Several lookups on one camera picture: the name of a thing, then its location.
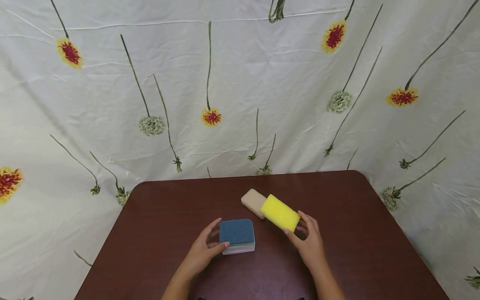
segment curtain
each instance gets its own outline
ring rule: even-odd
[[[1,0],[0,296],[73,299],[142,181],[348,168],[478,299],[477,2]]]

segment hand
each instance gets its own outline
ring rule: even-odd
[[[301,220],[297,230],[303,232],[307,238],[305,240],[299,239],[293,232],[285,229],[284,232],[292,244],[297,248],[303,260],[303,263],[312,273],[318,268],[322,268],[326,264],[324,253],[324,246],[320,231],[318,229],[317,220],[311,216],[298,211]]]
[[[219,223],[222,218],[218,218],[205,227],[198,238],[193,242],[187,256],[178,268],[177,273],[182,274],[188,279],[193,279],[203,271],[210,261],[230,246],[230,242],[218,243],[211,242],[212,237],[218,235]]]

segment table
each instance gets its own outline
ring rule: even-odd
[[[215,258],[191,299],[316,299],[284,233],[240,203],[250,188],[318,220],[347,299],[448,299],[367,179],[353,170],[141,183],[75,299],[159,300],[192,242],[220,216],[251,219],[256,250]]]

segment yellow sponge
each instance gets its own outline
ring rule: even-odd
[[[286,228],[293,232],[300,221],[299,214],[273,195],[267,197],[265,203],[260,207],[260,212],[282,230]]]

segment blue scouring pad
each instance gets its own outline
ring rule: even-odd
[[[221,243],[229,241],[231,246],[255,242],[252,221],[249,219],[221,221],[219,241]]]

